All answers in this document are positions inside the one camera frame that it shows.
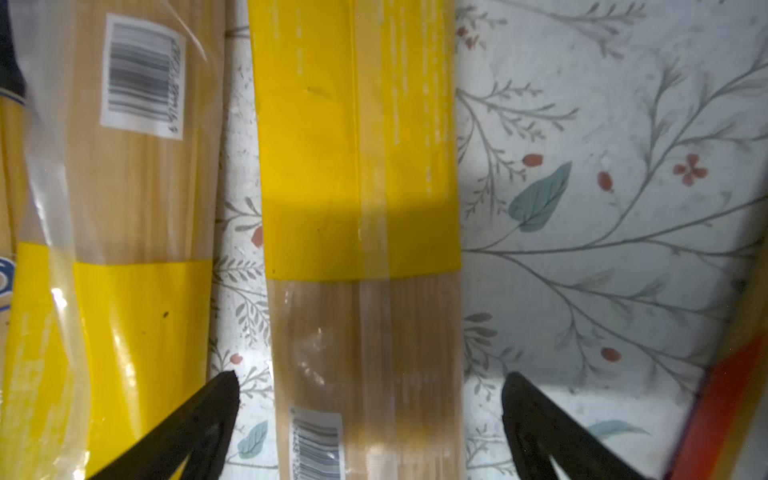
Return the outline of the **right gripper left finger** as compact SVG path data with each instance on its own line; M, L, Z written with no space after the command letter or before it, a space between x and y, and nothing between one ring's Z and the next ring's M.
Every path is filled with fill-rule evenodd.
M206 383L95 479L217 479L240 405L233 371Z

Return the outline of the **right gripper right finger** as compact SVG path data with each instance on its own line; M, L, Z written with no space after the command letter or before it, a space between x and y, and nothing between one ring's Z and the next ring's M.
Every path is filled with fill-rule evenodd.
M502 421L521 479L556 479L558 465L571 479L640 479L564 410L519 372L506 376Z

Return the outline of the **yellow barcode spaghetti bag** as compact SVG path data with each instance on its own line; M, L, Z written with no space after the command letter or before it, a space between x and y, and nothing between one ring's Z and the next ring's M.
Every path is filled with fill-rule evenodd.
M279 475L461 479L454 5L248 14Z

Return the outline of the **yellow clear spaghetti bag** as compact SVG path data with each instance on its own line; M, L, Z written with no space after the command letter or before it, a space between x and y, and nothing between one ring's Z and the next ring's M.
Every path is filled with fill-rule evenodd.
M30 184L5 479L86 479L205 383L220 1L12 1Z

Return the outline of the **red yellow spaghetti bag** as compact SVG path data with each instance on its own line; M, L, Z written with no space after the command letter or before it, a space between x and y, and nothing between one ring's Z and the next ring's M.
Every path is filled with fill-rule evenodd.
M767 477L766 247L710 366L668 477Z

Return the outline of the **blue yellow spaghetti bag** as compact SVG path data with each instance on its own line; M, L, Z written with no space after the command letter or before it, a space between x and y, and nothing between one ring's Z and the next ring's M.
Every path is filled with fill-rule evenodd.
M16 61L8 3L1 3L1 313L10 312L25 214L25 81Z

